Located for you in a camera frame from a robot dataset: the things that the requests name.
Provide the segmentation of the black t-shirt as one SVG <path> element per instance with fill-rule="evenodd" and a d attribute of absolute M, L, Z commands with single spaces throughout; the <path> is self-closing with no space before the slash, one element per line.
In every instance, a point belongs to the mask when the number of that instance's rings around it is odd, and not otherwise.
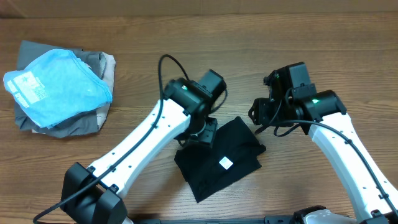
<path fill-rule="evenodd" d="M 265 151 L 237 116 L 217 130 L 211 147 L 192 144 L 178 150 L 174 161 L 199 203 L 260 169 L 257 157 Z"/>

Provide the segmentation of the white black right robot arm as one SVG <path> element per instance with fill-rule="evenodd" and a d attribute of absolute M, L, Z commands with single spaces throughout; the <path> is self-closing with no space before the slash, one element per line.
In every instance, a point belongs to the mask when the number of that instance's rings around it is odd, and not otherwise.
<path fill-rule="evenodd" d="M 248 112 L 256 133 L 286 127 L 286 136 L 301 128 L 329 160 L 358 223 L 397 223 L 397 189 L 366 150 L 338 95 L 318 92 L 307 72 L 274 70 L 264 85 L 269 97 L 255 99 Z"/>

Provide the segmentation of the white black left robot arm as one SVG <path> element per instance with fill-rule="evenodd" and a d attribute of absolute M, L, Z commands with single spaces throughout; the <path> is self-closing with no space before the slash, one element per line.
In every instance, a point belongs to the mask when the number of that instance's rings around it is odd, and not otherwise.
<path fill-rule="evenodd" d="M 212 145 L 217 123 L 209 115 L 225 89 L 222 78 L 171 80 L 162 99 L 121 143 L 88 167 L 75 163 L 67 170 L 61 210 L 79 224 L 131 223 L 123 199 L 138 175 L 173 139 Z"/>

